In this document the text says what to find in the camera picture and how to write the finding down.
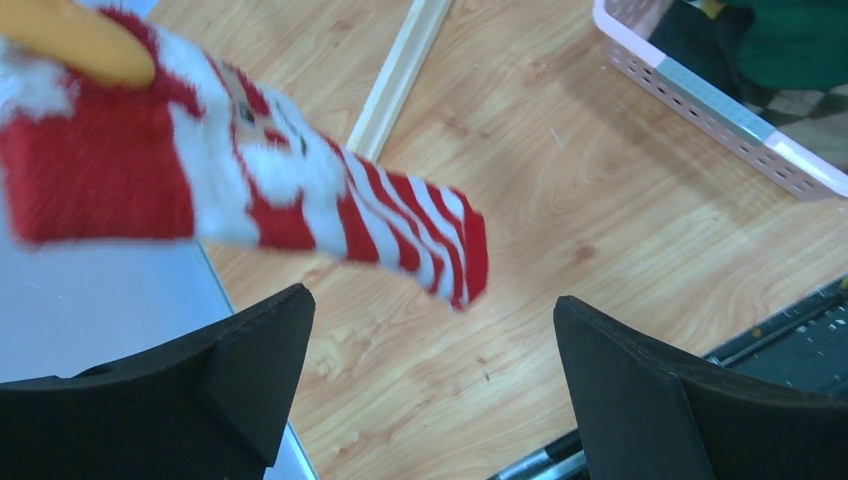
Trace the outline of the pink plastic basket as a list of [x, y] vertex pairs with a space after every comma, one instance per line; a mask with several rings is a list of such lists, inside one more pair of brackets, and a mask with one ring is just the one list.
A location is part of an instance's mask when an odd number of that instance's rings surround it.
[[613, 67], [769, 180], [803, 201], [847, 196], [847, 173], [655, 48], [649, 35], [670, 1], [593, 2]]

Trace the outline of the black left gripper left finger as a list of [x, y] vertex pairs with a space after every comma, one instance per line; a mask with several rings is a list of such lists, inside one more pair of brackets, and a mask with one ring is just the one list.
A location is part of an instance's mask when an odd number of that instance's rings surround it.
[[260, 479], [275, 465], [315, 313], [292, 285], [60, 378], [1, 387], [5, 479]]

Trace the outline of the argyle brown sock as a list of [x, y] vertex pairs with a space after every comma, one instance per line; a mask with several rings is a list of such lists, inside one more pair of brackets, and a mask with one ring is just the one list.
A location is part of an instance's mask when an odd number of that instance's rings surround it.
[[835, 167], [847, 170], [847, 85], [827, 90], [753, 88], [744, 105]]

